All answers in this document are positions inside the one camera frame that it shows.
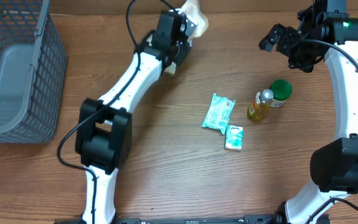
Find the plastic bottle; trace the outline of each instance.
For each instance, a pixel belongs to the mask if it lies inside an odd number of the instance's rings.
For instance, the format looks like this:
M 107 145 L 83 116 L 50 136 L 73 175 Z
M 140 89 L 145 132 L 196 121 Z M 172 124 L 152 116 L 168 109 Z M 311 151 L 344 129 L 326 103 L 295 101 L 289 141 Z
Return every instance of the plastic bottle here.
M 258 92 L 252 104 L 249 105 L 247 116 L 251 121 L 260 121 L 270 107 L 271 99 L 274 97 L 272 90 Z
M 286 80 L 276 80 L 271 84 L 270 89 L 273 90 L 274 97 L 272 99 L 270 107 L 278 108 L 283 106 L 285 101 L 292 94 L 292 86 Z

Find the mesh basket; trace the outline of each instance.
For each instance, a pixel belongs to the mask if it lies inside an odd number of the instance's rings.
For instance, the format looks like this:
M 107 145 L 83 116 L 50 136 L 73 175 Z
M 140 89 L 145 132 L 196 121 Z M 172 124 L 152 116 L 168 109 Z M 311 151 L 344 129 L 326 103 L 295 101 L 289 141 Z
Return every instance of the mesh basket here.
M 66 63 L 49 0 L 0 0 L 0 142 L 53 139 Z

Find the wooden table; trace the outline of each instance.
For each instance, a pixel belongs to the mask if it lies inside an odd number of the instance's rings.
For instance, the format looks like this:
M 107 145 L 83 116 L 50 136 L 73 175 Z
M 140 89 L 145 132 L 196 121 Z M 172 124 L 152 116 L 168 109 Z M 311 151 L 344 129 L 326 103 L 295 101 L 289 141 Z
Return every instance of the wooden table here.
M 350 12 L 358 17 L 358 11 Z M 208 14 L 208 31 L 194 41 L 177 77 L 150 89 L 133 118 L 133 149 L 118 175 L 119 217 L 241 217 L 273 213 L 309 180 L 311 154 L 332 141 L 332 86 L 323 63 L 313 73 L 288 69 L 279 53 L 258 49 L 280 22 L 297 26 L 295 12 Z M 138 40 L 158 15 L 131 16 Z M 84 172 L 59 164 L 59 141 L 78 121 L 86 97 L 97 99 L 127 69 L 133 46 L 124 16 L 54 16 L 69 62 L 59 130 L 50 144 L 0 144 L 0 223 L 40 224 L 77 218 L 85 206 Z M 255 93 L 285 78 L 293 95 L 284 107 L 251 123 L 246 108 Z M 224 136 L 202 129 L 213 93 L 237 101 L 230 123 L 243 126 L 240 152 L 224 150 Z M 73 136 L 66 160 L 80 164 Z M 358 195 L 349 198 L 358 205 Z M 337 204 L 334 223 L 358 223 L 358 213 Z

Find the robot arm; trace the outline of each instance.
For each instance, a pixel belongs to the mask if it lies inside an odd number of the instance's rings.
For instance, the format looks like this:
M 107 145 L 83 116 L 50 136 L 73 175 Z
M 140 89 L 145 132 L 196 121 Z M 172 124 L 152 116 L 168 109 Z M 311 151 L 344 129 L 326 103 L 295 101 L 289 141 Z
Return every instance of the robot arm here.
M 158 27 L 150 31 L 139 44 L 140 53 L 135 52 L 132 63 L 116 85 L 98 101 L 87 99 L 80 110 L 79 122 L 110 102 L 124 86 L 120 97 L 103 112 L 78 129 L 75 150 L 81 162 L 97 176 L 95 194 L 95 218 L 97 224 L 109 224 L 115 216 L 113 197 L 116 175 L 131 149 L 131 115 L 148 88 L 163 71 L 174 73 L 192 47 L 191 38 L 201 36 L 208 26 L 206 17 L 199 11 L 198 1 L 185 3 L 177 12 L 162 11 Z M 136 76 L 130 82 L 141 60 Z M 97 128 L 95 123 L 110 124 L 111 131 Z M 81 222 L 92 223 L 94 181 L 87 175 L 87 199 Z
M 316 223 L 331 207 L 331 198 L 358 193 L 358 70 L 342 53 L 318 43 L 338 46 L 358 63 L 358 19 L 346 14 L 346 2 L 317 0 L 298 12 L 298 29 L 273 26 L 259 47 L 289 57 L 289 68 L 312 72 L 314 64 L 325 59 L 331 75 L 336 108 L 334 142 L 317 150 L 310 163 L 311 180 L 299 194 L 285 203 L 283 223 Z
M 356 58 L 358 63 L 358 42 L 349 41 L 339 47 L 353 58 Z M 355 71 L 353 64 L 349 63 L 343 54 L 334 49 L 327 51 L 325 62 L 331 74 L 336 108 L 336 132 L 334 138 L 337 140 L 349 138 L 351 134 L 358 135 L 358 73 Z M 322 192 L 319 186 L 310 179 L 299 194 L 285 204 L 286 219 L 292 224 L 306 223 L 309 220 L 309 216 L 331 197 L 346 198 L 348 196 L 350 194 L 346 190 Z M 316 223 L 318 217 L 332 205 L 330 203 L 319 212 L 311 223 Z

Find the green bottle cap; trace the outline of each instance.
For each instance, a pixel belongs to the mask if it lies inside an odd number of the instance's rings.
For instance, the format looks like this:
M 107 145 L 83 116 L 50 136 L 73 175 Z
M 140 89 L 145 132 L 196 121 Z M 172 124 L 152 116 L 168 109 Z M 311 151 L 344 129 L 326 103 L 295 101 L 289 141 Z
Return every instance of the green bottle cap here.
M 273 90 L 274 100 L 284 101 L 292 94 L 292 86 L 286 80 L 276 80 L 271 84 L 270 89 Z

